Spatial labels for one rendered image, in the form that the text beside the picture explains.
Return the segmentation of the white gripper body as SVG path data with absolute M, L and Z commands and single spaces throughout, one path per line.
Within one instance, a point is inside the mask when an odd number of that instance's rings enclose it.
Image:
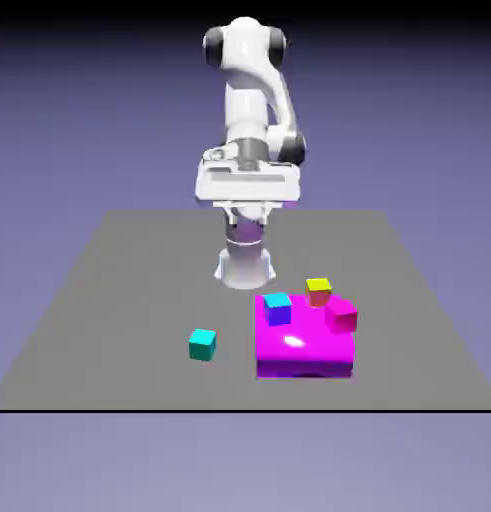
M 213 202 L 295 202 L 301 195 L 300 170 L 292 164 L 259 162 L 259 169 L 240 170 L 236 160 L 202 161 L 195 196 Z

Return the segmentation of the small yellow cube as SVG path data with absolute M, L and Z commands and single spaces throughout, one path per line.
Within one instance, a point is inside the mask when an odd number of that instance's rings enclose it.
M 326 278 L 308 278 L 305 281 L 307 300 L 310 307 L 324 307 L 332 294 L 332 285 Z

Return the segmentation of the small cyan cube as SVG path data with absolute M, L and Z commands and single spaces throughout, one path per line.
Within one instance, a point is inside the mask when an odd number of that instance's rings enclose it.
M 214 330 L 194 329 L 189 338 L 189 357 L 194 360 L 211 361 L 216 349 L 217 333 Z
M 292 302 L 286 293 L 271 293 L 263 296 L 264 315 L 269 326 L 291 323 Z

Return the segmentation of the small pink cube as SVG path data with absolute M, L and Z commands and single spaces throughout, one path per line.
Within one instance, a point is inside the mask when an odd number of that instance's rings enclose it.
M 358 311 L 350 300 L 332 296 L 325 307 L 325 321 L 334 333 L 353 333 L 357 329 Z

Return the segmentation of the large magenta box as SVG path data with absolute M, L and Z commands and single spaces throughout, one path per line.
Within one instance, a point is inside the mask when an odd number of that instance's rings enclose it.
M 254 297 L 256 376 L 259 378 L 349 378 L 355 343 L 353 333 L 334 333 L 325 307 L 310 307 L 307 296 L 289 295 L 291 323 L 269 326 L 263 296 Z

